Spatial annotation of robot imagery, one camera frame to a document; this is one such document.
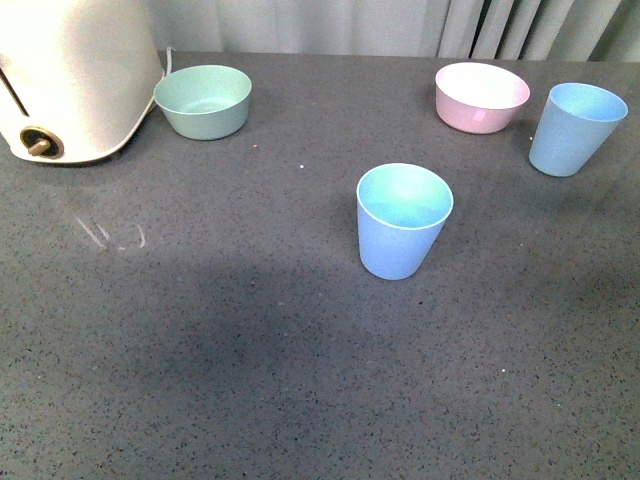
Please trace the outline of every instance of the cup rim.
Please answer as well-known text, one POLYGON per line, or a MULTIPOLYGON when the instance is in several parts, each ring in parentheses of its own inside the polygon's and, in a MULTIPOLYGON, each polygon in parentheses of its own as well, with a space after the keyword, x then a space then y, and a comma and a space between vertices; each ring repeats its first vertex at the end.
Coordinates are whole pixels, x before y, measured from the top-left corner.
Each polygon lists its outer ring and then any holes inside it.
POLYGON ((454 203, 453 192, 451 190, 451 187, 449 187, 449 184, 442 177, 440 177, 440 175, 438 175, 435 172, 432 172, 428 168, 421 167, 420 165, 415 165, 415 164, 412 164, 412 163, 403 163, 403 162, 385 163, 385 164, 382 164, 382 165, 378 165, 377 167, 373 167, 370 170, 368 170, 367 172, 365 172, 364 175, 362 175, 362 177, 360 177, 360 180, 358 181, 358 185, 356 186, 356 198, 358 200, 358 204, 362 207, 362 209, 365 212, 367 212, 367 214, 371 218, 374 218, 376 221, 380 222, 381 224, 386 225, 386 226, 391 227, 391 228, 394 228, 396 230, 407 230, 407 231, 427 230, 429 228, 435 227, 436 225, 444 223, 444 221, 447 218, 449 218, 449 215, 451 215, 451 212, 453 211, 453 203, 454 203), (362 201, 362 198, 360 197, 360 187, 362 185, 362 182, 365 180, 365 178, 368 177, 369 175, 371 175, 376 170, 387 169, 387 168, 398 167, 398 166, 402 166, 402 167, 405 167, 405 168, 410 168, 410 169, 420 170, 420 171, 426 172, 427 175, 429 175, 431 177, 434 177, 441 185, 444 186, 446 192, 449 194, 448 195, 449 196, 449 200, 450 200, 449 201, 449 208, 447 209, 446 213, 441 215, 440 218, 437 221, 435 221, 433 223, 430 223, 428 225, 421 225, 419 227, 404 227, 402 225, 395 225, 393 223, 390 223, 390 222, 387 222, 387 221, 381 219, 377 215, 374 215, 373 213, 371 213, 371 211, 365 206, 365 203, 362 201))
POLYGON ((581 82, 559 83, 558 85, 555 85, 554 87, 552 87, 551 90, 549 91, 549 99, 553 102, 553 104, 556 107, 561 109, 566 114, 582 120, 588 120, 590 122, 597 122, 597 123, 619 122, 629 114, 629 106, 620 96, 616 95, 610 90, 607 90, 606 88, 598 87, 597 85, 592 85, 589 83, 581 83, 581 82), (597 91, 601 94, 604 94, 606 97, 608 97, 609 99, 612 99, 614 102, 618 104, 617 108, 621 109, 621 113, 619 115, 612 116, 611 118, 601 119, 601 118, 588 117, 585 115, 578 115, 574 112, 567 110, 566 107, 564 107, 563 104, 558 101, 557 95, 554 95, 554 94, 557 94, 559 90, 572 88, 572 87, 580 87, 580 88, 584 88, 585 90, 597 91))

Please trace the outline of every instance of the toaster dial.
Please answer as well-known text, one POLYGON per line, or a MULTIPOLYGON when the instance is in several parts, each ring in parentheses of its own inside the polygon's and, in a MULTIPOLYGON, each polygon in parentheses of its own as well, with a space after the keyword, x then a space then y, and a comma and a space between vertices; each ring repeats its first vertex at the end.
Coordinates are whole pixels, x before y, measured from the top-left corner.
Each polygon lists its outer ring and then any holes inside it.
POLYGON ((64 153, 62 140, 45 128, 26 127, 20 132, 20 140, 33 157, 54 160, 64 153))

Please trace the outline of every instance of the bowl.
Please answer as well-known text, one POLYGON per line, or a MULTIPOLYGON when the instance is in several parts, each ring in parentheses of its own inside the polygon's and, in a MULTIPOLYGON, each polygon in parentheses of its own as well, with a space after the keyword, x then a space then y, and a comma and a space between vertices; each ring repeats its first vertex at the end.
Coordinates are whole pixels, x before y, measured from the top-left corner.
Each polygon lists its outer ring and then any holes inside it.
POLYGON ((251 80, 235 68, 199 65, 160 80, 153 98, 173 129, 193 140, 216 140, 247 121, 251 80))
POLYGON ((530 94, 520 77, 486 63, 453 63, 436 74, 438 115, 447 125, 467 133, 502 130, 530 94))

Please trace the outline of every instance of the bowl rim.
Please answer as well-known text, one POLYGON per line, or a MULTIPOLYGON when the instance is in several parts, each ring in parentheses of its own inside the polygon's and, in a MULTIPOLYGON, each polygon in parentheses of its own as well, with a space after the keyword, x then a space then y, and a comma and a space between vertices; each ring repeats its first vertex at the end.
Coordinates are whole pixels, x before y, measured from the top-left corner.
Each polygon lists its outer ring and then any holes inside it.
POLYGON ((234 67, 229 67, 227 65, 194 65, 191 67, 185 67, 185 68, 181 68, 180 70, 174 70, 173 72, 169 73, 168 75, 165 75, 164 77, 162 77, 162 79, 160 79, 160 81, 156 84, 156 86, 153 88, 153 101, 163 110, 166 110, 167 112, 171 112, 171 113, 175 113, 178 115, 186 115, 186 116, 202 116, 202 115, 211 115, 213 113, 220 113, 220 112, 224 112, 226 110, 229 110, 231 108, 235 108, 238 105, 240 105, 242 102, 244 102, 250 95, 251 95, 251 91, 253 90, 253 82, 251 81, 251 78, 249 78, 249 76, 244 73, 242 70, 238 70, 237 68, 234 67), (157 98, 157 92, 158 89, 161 88, 161 85, 167 85, 167 81, 171 81, 168 79, 173 79, 174 81, 176 79, 179 79, 180 77, 183 77, 185 75, 188 75, 190 73, 193 73, 193 71, 195 70, 209 70, 209 71, 213 71, 213 70, 226 70, 226 71, 230 71, 233 72, 234 74, 239 74, 240 78, 243 78, 244 80, 246 80, 247 82, 247 88, 246 88, 246 93, 245 95, 238 101, 234 102, 233 105, 229 105, 228 107, 225 108, 221 108, 218 110, 211 110, 211 111, 206 111, 206 112, 185 112, 182 110, 175 110, 173 108, 169 108, 165 105, 163 105, 161 102, 158 101, 157 98))
POLYGON ((522 105, 524 105, 525 103, 527 103, 527 101, 529 101, 529 98, 531 97, 531 88, 529 88, 529 85, 527 84, 527 82, 524 81, 523 78, 521 78, 520 76, 516 75, 515 73, 513 73, 510 70, 507 70, 506 68, 502 68, 499 67, 497 65, 492 65, 490 63, 483 63, 483 62, 455 62, 455 63, 450 63, 448 65, 445 65, 444 67, 440 68, 438 70, 438 72, 436 73, 435 76, 435 82, 436 82, 436 87, 438 88, 438 90, 446 95, 447 97, 449 97, 450 99, 462 104, 462 105, 467 105, 469 107, 473 107, 473 108, 483 108, 486 110, 493 110, 493 111, 504 111, 504 110, 511 110, 513 108, 519 108, 522 105), (473 66, 479 66, 479 69, 484 69, 484 70, 493 70, 495 72, 500 72, 501 75, 504 75, 505 77, 510 77, 512 79, 514 79, 516 81, 516 83, 518 83, 521 87, 524 87, 524 91, 526 92, 526 94, 523 96, 523 98, 518 101, 518 102, 513 102, 511 105, 506 106, 506 107, 493 107, 490 105, 486 105, 486 104, 482 104, 482 102, 473 102, 473 103, 468 103, 465 101, 462 101, 458 98, 456 98, 454 95, 451 95, 449 92, 447 92, 447 88, 446 86, 443 88, 442 85, 442 77, 450 70, 454 70, 456 68, 460 68, 460 66, 463 65, 473 65, 473 66))

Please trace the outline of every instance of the green bowl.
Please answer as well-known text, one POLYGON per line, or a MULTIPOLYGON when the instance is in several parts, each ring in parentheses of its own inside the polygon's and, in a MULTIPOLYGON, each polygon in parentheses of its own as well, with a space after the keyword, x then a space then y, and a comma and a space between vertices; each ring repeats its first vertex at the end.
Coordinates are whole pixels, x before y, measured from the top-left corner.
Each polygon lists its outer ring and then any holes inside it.
POLYGON ((223 65, 177 70, 160 80, 153 98, 173 129, 194 140, 231 135, 247 121, 251 80, 223 65))

